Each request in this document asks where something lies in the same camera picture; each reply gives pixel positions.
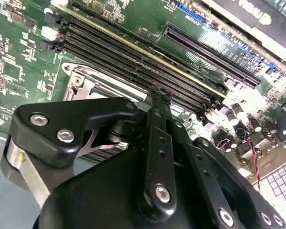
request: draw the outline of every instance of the dimm slot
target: dimm slot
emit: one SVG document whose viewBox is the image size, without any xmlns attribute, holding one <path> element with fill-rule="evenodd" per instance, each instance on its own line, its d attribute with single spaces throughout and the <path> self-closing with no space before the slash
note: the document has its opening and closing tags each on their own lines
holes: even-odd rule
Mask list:
<svg viewBox="0 0 286 229">
<path fill-rule="evenodd" d="M 158 77 L 158 75 L 154 74 L 153 72 L 148 71 L 145 68 L 142 68 L 141 66 L 130 63 L 126 64 L 126 61 L 121 61 L 121 58 L 119 56 L 116 56 L 114 53 L 109 53 L 107 51 L 104 51 L 100 47 L 90 44 L 85 40 L 84 38 L 81 38 L 79 36 L 73 37 L 67 37 L 66 40 L 73 44 L 74 46 L 77 46 L 79 48 L 84 49 L 86 52 L 89 52 L 90 55 L 100 58 L 103 61 L 106 61 L 108 63 L 114 64 L 117 68 L 121 68 L 124 71 L 127 71 L 133 75 L 137 75 L 140 78 L 152 78 L 153 81 L 160 83 L 165 89 L 167 90 L 173 90 L 174 88 L 178 87 L 176 84 L 172 84 L 165 79 Z M 192 103 L 199 105 L 201 103 L 208 102 L 207 100 L 202 100 L 199 97 L 185 91 L 180 90 L 180 95 L 183 95 L 187 100 Z"/>
<path fill-rule="evenodd" d="M 164 77 L 163 74 L 166 74 L 166 76 L 169 76 L 169 79 L 174 83 L 183 83 L 185 87 L 188 87 L 190 85 L 193 89 L 191 90 L 192 93 L 197 94 L 198 96 L 206 96 L 209 97 L 211 95 L 210 91 L 206 90 L 205 88 L 201 87 L 200 85 L 196 84 L 195 82 L 181 77 L 179 74 L 175 73 L 174 71 L 166 68 L 165 66 L 156 63 L 155 61 L 151 60 L 148 57 L 142 56 L 131 50 L 129 47 L 124 47 L 123 44 L 118 43 L 115 40 L 108 39 L 104 34 L 101 34 L 98 31 L 93 30 L 92 28 L 89 28 L 88 26 L 77 22 L 76 25 L 74 22 L 69 24 L 68 29 L 72 30 L 73 32 L 76 32 L 78 34 L 83 35 L 85 38 L 90 38 L 91 41 L 96 42 L 98 41 L 99 44 L 103 45 L 107 49 L 111 49 L 112 51 L 116 53 L 120 53 L 124 57 L 129 57 L 129 60 L 136 60 L 138 62 L 144 63 L 142 66 L 151 66 L 151 68 L 158 69 L 157 72 L 159 72 L 160 77 Z"/>
<path fill-rule="evenodd" d="M 115 79 L 123 79 L 126 81 L 135 82 L 136 85 L 139 87 L 149 90 L 152 86 L 162 86 L 161 84 L 156 84 L 153 81 L 150 81 L 148 79 L 144 78 L 138 78 L 137 76 L 131 75 L 128 72 L 125 72 L 123 70 L 117 69 L 111 64 L 105 63 L 104 61 L 99 61 L 98 58 L 94 58 L 89 56 L 88 52 L 85 52 L 84 50 L 79 50 L 78 47 L 73 46 L 71 44 L 64 44 L 63 46 L 57 46 L 59 51 L 65 50 L 66 52 L 73 54 L 77 56 L 78 58 L 86 61 L 89 63 L 92 68 L 98 69 L 103 74 L 106 74 L 110 77 L 113 77 Z M 184 98 L 182 96 L 178 96 L 178 90 L 176 89 L 169 89 L 167 90 L 165 87 L 163 87 L 167 92 L 171 92 L 173 95 L 172 102 L 180 107 L 183 107 L 184 109 L 191 111 L 193 113 L 197 113 L 201 107 L 197 106 L 195 104 L 190 104 L 188 101 L 188 98 Z"/>
<path fill-rule="evenodd" d="M 261 81 L 253 76 L 250 72 L 240 69 L 233 62 L 217 54 L 212 49 L 199 43 L 194 38 L 186 35 L 181 30 L 172 25 L 167 25 L 163 32 L 163 36 L 174 44 L 201 58 L 209 65 L 226 73 L 233 79 L 244 83 L 250 88 L 254 89 L 261 83 Z"/>
</svg>

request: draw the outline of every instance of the metal pin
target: metal pin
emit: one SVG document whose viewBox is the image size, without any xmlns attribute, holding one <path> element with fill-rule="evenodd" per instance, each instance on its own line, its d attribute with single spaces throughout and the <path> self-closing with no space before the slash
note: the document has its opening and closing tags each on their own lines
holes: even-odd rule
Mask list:
<svg viewBox="0 0 286 229">
<path fill-rule="evenodd" d="M 62 129 L 57 132 L 57 138 L 65 143 L 71 143 L 74 141 L 75 137 L 72 131 L 67 129 Z"/>
<path fill-rule="evenodd" d="M 42 114 L 35 114 L 35 115 L 33 114 L 30 117 L 30 121 L 31 121 L 31 123 L 33 123 L 34 125 L 37 125 L 37 126 L 44 126 L 49 122 L 47 117 L 42 115 Z"/>
</svg>

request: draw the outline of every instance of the black plastic arm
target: black plastic arm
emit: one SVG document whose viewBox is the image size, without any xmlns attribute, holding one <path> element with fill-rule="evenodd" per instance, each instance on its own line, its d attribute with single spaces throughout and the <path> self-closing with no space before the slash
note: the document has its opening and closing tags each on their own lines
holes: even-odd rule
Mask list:
<svg viewBox="0 0 286 229">
<path fill-rule="evenodd" d="M 74 162 L 83 147 L 84 131 L 98 129 L 111 120 L 131 119 L 137 113 L 138 108 L 125 98 L 23 105 L 14 112 L 10 136 L 19 148 L 51 166 L 64 167 Z M 43 115 L 48 123 L 34 125 L 30 120 L 34 114 Z M 72 142 L 58 139 L 58 131 L 64 129 L 74 135 Z"/>
</svg>

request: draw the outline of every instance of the motherboard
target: motherboard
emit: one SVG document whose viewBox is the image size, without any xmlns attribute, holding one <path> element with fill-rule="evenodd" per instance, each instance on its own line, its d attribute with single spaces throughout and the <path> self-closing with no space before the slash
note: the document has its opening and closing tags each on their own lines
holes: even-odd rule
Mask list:
<svg viewBox="0 0 286 229">
<path fill-rule="evenodd" d="M 286 1 L 262 2 L 286 20 Z M 22 104 L 142 102 L 157 86 L 192 139 L 229 151 L 242 141 L 227 149 L 221 138 L 238 129 L 270 134 L 286 60 L 215 11 L 191 0 L 0 0 L 0 131 Z"/>
</svg>

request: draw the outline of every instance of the metal screw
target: metal screw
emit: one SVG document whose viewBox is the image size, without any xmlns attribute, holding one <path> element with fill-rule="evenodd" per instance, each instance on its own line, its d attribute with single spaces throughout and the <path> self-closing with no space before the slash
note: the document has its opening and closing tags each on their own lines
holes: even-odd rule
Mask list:
<svg viewBox="0 0 286 229">
<path fill-rule="evenodd" d="M 35 115 L 33 114 L 30 117 L 30 121 L 31 121 L 31 123 L 33 123 L 34 125 L 37 125 L 37 126 L 44 126 L 49 122 L 47 117 L 42 115 L 42 114 L 35 114 Z"/>
<path fill-rule="evenodd" d="M 127 102 L 126 103 L 126 106 L 129 108 L 129 109 L 131 109 L 131 110 L 134 110 L 134 104 L 133 103 L 131 103 L 131 102 Z"/>
<path fill-rule="evenodd" d="M 156 191 L 156 196 L 161 200 L 161 202 L 168 203 L 170 201 L 171 195 L 164 186 L 158 185 L 155 191 Z"/>
<path fill-rule="evenodd" d="M 272 214 L 273 218 L 275 218 L 275 221 L 277 222 L 278 225 L 282 226 L 283 222 L 282 220 L 279 218 L 279 216 L 277 216 L 276 214 Z"/>
<path fill-rule="evenodd" d="M 269 217 L 268 217 L 264 212 L 261 212 L 260 214 L 261 214 L 261 216 L 262 216 L 264 222 L 265 222 L 267 225 L 271 226 L 272 223 L 271 223 L 271 220 L 269 219 Z"/>
<path fill-rule="evenodd" d="M 161 118 L 161 114 L 159 113 L 159 111 L 155 111 L 154 114 L 155 114 L 156 116 L 158 116 L 159 118 Z"/>
<path fill-rule="evenodd" d="M 202 140 L 202 144 L 204 144 L 206 147 L 209 146 L 209 143 L 207 141 L 205 141 L 205 140 Z"/>
<path fill-rule="evenodd" d="M 225 222 L 226 225 L 228 225 L 229 227 L 232 227 L 234 222 L 233 222 L 233 218 L 231 217 L 231 215 L 224 210 L 223 208 L 219 209 L 219 215 L 220 218 L 223 220 L 223 222 Z"/>
<path fill-rule="evenodd" d="M 175 123 L 177 127 L 182 128 L 182 124 L 180 122 L 176 121 Z"/>
<path fill-rule="evenodd" d="M 62 129 L 57 132 L 57 138 L 65 143 L 71 143 L 74 141 L 74 134 L 67 129 Z"/>
</svg>

